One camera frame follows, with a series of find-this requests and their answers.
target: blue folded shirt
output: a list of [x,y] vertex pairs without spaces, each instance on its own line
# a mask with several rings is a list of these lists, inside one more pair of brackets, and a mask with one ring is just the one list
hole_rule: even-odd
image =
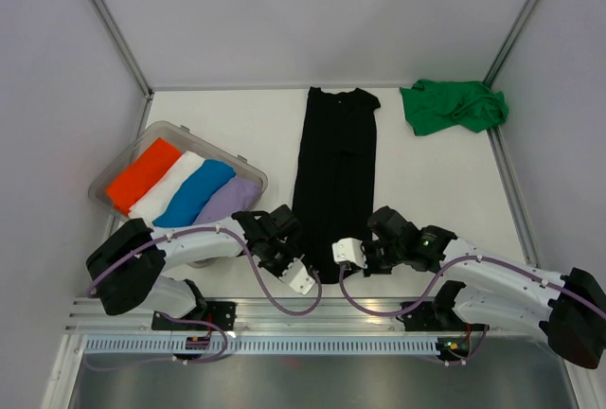
[[225,163],[206,160],[181,184],[167,210],[153,224],[158,227],[190,226],[210,197],[235,175],[236,172]]

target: white table surface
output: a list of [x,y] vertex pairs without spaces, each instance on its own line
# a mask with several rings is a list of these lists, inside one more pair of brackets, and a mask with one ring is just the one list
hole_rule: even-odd
[[[404,119],[398,89],[366,90],[381,102],[381,109],[375,111],[374,209],[389,205],[418,227],[438,225],[496,255],[524,262],[487,134],[457,126],[416,137]],[[269,178],[257,209],[271,211],[292,203],[307,92],[157,92],[148,125],[158,120],[184,125],[211,144],[247,158]],[[275,296],[297,296],[262,273]],[[263,297],[245,258],[220,259],[204,269],[182,266],[166,275],[195,281],[208,297]],[[431,275],[401,265],[391,276],[363,278],[358,274],[346,283],[349,292],[358,297],[414,297]],[[338,285],[325,286],[324,294],[342,296]]]

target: cable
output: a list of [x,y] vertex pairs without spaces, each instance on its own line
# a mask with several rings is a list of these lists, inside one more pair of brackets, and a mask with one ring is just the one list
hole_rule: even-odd
[[472,326],[468,323],[465,323],[465,325],[467,326],[467,334],[465,335],[465,338],[463,338],[463,343],[465,343],[466,341],[468,342],[467,346],[469,348],[472,347]]
[[[318,286],[318,294],[315,298],[315,300],[313,301],[312,305],[307,308],[304,311],[292,311],[289,310],[285,307],[283,307],[282,305],[280,305],[277,300],[270,294],[269,289],[267,288],[267,286],[265,285],[265,283],[263,282],[263,279],[257,269],[257,265],[255,264],[255,261],[253,260],[253,255],[251,254],[250,250],[248,249],[248,246],[246,246],[246,242],[244,240],[242,240],[238,234],[236,234],[235,232],[221,227],[219,229],[215,228],[215,227],[209,227],[209,226],[199,226],[199,227],[192,227],[190,229],[185,229],[183,231],[179,231],[179,232],[175,232],[174,234],[172,234],[172,238],[173,239],[178,239],[182,236],[186,236],[188,234],[194,234],[197,232],[215,232],[215,233],[224,233],[227,236],[231,237],[232,239],[234,239],[239,246],[242,247],[242,250],[244,252],[244,254],[246,255],[246,257],[248,258],[248,262],[250,263],[252,269],[253,269],[253,273],[255,274],[255,278],[257,279],[257,282],[259,284],[259,286],[261,287],[261,289],[263,290],[263,293],[265,294],[265,296],[267,297],[267,299],[270,301],[270,303],[272,305],[274,305],[274,307],[276,307],[278,310],[284,312],[285,314],[289,314],[291,316],[304,316],[306,314],[309,314],[310,312],[312,312],[313,310],[315,310],[315,308],[320,304],[320,301],[322,300],[322,283],[320,282],[320,277],[318,276],[318,273],[316,271],[313,271],[313,278],[315,279],[315,282]],[[121,266],[122,264],[124,264],[126,261],[128,261],[129,259],[131,259],[132,257],[134,257],[135,255],[147,250],[148,248],[158,244],[158,243],[162,243],[164,241],[167,241],[169,238],[168,236],[162,236],[159,237],[157,239],[153,239],[148,241],[147,243],[142,244],[141,246],[138,246],[137,248],[135,248],[133,251],[131,251],[130,253],[126,254],[123,258],[120,258],[119,260],[117,260],[116,262],[114,262],[112,265],[110,265],[105,271],[103,271],[99,276],[97,276],[93,282],[88,286],[88,288],[86,288],[86,295],[88,297],[91,297],[92,295],[95,294],[95,288],[97,287],[97,285],[103,281],[103,279],[105,279],[107,277],[107,275],[109,275],[111,272],[113,272],[115,269],[117,269],[119,266]]]
[[444,265],[444,267],[442,267],[441,269],[439,269],[436,272],[436,274],[434,275],[432,280],[429,282],[429,284],[427,285],[427,288],[425,288],[425,291],[423,291],[423,293],[420,295],[420,297],[417,300],[415,300],[412,304],[410,304],[409,306],[407,306],[406,308],[404,308],[402,310],[386,311],[386,312],[374,311],[374,310],[369,310],[368,308],[363,307],[358,302],[356,302],[353,299],[353,297],[351,297],[351,295],[349,295],[348,291],[345,289],[345,283],[343,282],[345,270],[346,270],[346,266],[347,266],[346,264],[341,264],[341,270],[339,272],[339,286],[341,287],[341,292],[343,293],[343,297],[354,308],[360,310],[361,312],[365,312],[366,314],[370,314],[371,316],[380,316],[380,317],[403,316],[405,314],[408,314],[409,312],[416,310],[419,307],[419,305],[425,301],[425,299],[429,295],[429,292],[434,288],[434,286],[436,286],[437,281],[444,274],[444,272],[446,272],[448,269],[450,269],[454,265],[458,264],[459,262],[464,262],[466,260],[475,260],[475,257],[464,256],[461,258],[453,259],[450,262],[446,263]]
[[602,319],[604,319],[606,321],[606,312],[602,311],[600,308],[598,308],[596,305],[594,305],[593,303],[591,303],[588,300],[585,300],[583,297],[581,297],[580,295],[573,293],[572,291],[566,289],[566,288],[562,288],[560,286],[558,286],[557,284],[551,283],[549,281],[543,281],[543,279],[540,276],[536,276],[535,274],[531,273],[531,272],[527,272],[526,270],[520,269],[517,266],[510,264],[509,262],[505,262],[501,259],[497,259],[497,258],[490,258],[490,257],[479,257],[479,256],[462,256],[461,258],[455,258],[449,262],[447,262],[446,264],[444,264],[444,267],[440,268],[436,274],[434,275],[434,277],[432,278],[432,280],[429,282],[429,285],[427,286],[427,288],[425,289],[425,291],[423,291],[423,293],[420,295],[420,297],[415,300],[415,302],[413,302],[411,305],[409,305],[408,307],[404,308],[403,310],[398,310],[398,311],[388,311],[388,312],[379,312],[379,311],[373,311],[373,310],[369,310],[368,308],[363,307],[362,305],[358,304],[352,297],[351,295],[348,294],[347,290],[345,289],[345,284],[343,282],[343,276],[346,270],[346,264],[341,264],[341,271],[339,272],[339,286],[341,287],[341,292],[343,293],[343,296],[345,297],[345,299],[356,309],[360,310],[361,312],[365,312],[366,314],[370,314],[373,316],[381,316],[381,317],[391,317],[391,316],[402,316],[404,314],[408,314],[409,312],[415,310],[416,308],[419,307],[419,305],[427,298],[427,296],[429,295],[429,292],[434,288],[434,286],[436,286],[436,283],[438,281],[438,279],[451,267],[453,267],[454,265],[458,264],[459,262],[465,262],[468,260],[474,260],[477,262],[489,262],[490,264],[495,264],[501,267],[504,267],[508,270],[511,270],[512,272],[515,272],[516,274],[522,275],[522,276],[526,276],[527,278],[530,278],[532,281],[537,282],[537,283],[541,283],[542,285],[544,285],[545,287],[549,288],[549,289],[553,289],[555,291],[558,291],[559,293],[563,293],[564,295],[572,298],[573,300],[579,302],[581,305],[585,306],[586,308],[588,308],[589,310],[593,311],[595,314],[597,314],[599,317],[601,317]]
[[[165,319],[168,319],[170,322],[174,322],[176,324],[194,324],[194,325],[209,327],[209,328],[214,329],[215,331],[219,332],[219,334],[223,338],[223,344],[221,346],[221,349],[216,354],[211,355],[210,357],[201,357],[199,359],[177,360],[177,362],[180,362],[184,365],[186,365],[186,364],[207,364],[209,362],[216,362],[217,360],[221,359],[221,357],[227,351],[227,346],[229,345],[229,340],[227,339],[227,335],[225,334],[225,331],[223,329],[221,329],[219,326],[217,326],[216,324],[213,324],[212,322],[206,322],[206,321],[194,321],[194,320],[189,320],[189,319],[175,319],[174,317],[171,317],[168,314],[165,314],[163,312],[160,314]],[[195,343],[195,342],[187,342],[187,345],[191,347],[191,346],[193,346],[192,343]],[[192,349],[192,352],[199,352],[199,351],[200,351],[199,349]],[[175,359],[172,356],[171,357],[152,357],[149,359],[128,362],[127,364],[124,364],[124,365],[100,367],[100,366],[91,365],[87,360],[86,354],[84,354],[84,356],[82,357],[82,360],[84,362],[84,366],[86,366],[91,371],[96,371],[97,373],[118,371],[120,369],[125,369],[125,368],[135,366],[135,365],[144,365],[144,364],[151,364],[151,363],[156,363],[156,362],[174,362],[175,361]]]
[[322,283],[320,282],[320,276],[318,275],[318,273],[316,271],[313,271],[312,272],[313,278],[315,279],[315,283],[318,286],[318,294],[315,297],[315,300],[313,301],[312,305],[304,311],[291,311],[291,310],[281,306],[279,303],[277,303],[277,300],[275,300],[274,297],[270,294],[269,289],[267,289],[267,286],[265,286],[265,283],[263,282],[263,279],[257,269],[257,265],[255,265],[255,261],[253,260],[253,255],[251,254],[250,250],[246,246],[246,243],[244,243],[244,240],[242,240],[240,237],[238,237],[238,235],[235,234],[234,232],[232,232],[228,229],[225,229],[223,227],[221,228],[221,232],[224,232],[228,236],[232,237],[242,247],[242,249],[244,250],[244,253],[246,254],[246,257],[248,258],[248,261],[250,262],[250,266],[253,269],[253,273],[255,274],[255,278],[257,279],[259,286],[263,290],[263,293],[265,294],[267,299],[278,310],[284,312],[285,314],[290,314],[291,316],[304,316],[306,314],[309,314],[313,310],[315,310],[315,308],[320,304],[320,301],[322,300]]
[[467,357],[462,357],[459,356],[457,354],[454,354],[452,351],[451,352],[455,357],[460,357],[460,360],[455,360],[454,362],[450,362],[450,361],[445,361],[444,365],[445,366],[460,366],[460,365],[466,365],[471,359],[473,359],[473,357],[475,357],[475,355],[478,353],[478,351],[482,348],[482,346],[485,343],[486,340],[486,336],[487,333],[489,332],[489,326],[484,326],[484,331],[482,332],[482,336],[480,337],[480,341],[478,342],[477,346],[468,354]]

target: plastic bin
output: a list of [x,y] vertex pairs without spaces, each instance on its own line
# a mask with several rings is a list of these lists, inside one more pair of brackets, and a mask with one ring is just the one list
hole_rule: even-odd
[[195,151],[206,159],[223,161],[231,166],[238,177],[248,179],[261,187],[261,193],[256,200],[249,205],[252,209],[260,199],[267,188],[267,176],[257,168],[253,168],[246,159],[241,156],[233,156],[226,151],[207,143],[198,136],[194,136],[186,127],[176,127],[171,123],[161,121],[152,123],[147,130],[142,133],[130,146],[128,146],[119,156],[95,179],[88,189],[88,197],[97,205],[105,208],[112,215],[121,220],[128,220],[119,211],[114,209],[114,203],[105,194],[107,188],[118,176],[120,172],[126,169],[136,158],[143,153],[157,138],[163,138],[170,142],[180,151]]

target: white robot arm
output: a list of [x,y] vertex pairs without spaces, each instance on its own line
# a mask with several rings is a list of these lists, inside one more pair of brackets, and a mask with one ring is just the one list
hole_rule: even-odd
[[[238,240],[221,233],[223,228]],[[148,227],[136,219],[124,223],[86,260],[86,266],[95,281],[128,252],[150,244],[104,277],[96,295],[110,315],[138,307],[181,319],[204,311],[204,298],[193,282],[175,281],[162,274],[199,260],[239,257],[243,244],[259,257],[259,267],[294,291],[308,293],[315,281],[300,259],[296,245],[299,234],[300,224],[286,205],[271,214],[238,212],[212,224],[178,228]]]
[[606,321],[561,291],[605,311],[606,295],[590,274],[575,268],[564,275],[496,257],[440,227],[417,229],[388,206],[370,217],[368,227],[378,239],[334,243],[336,263],[357,267],[365,276],[390,274],[399,264],[443,274],[446,282],[432,308],[445,328],[462,321],[526,333],[569,362],[597,367]]

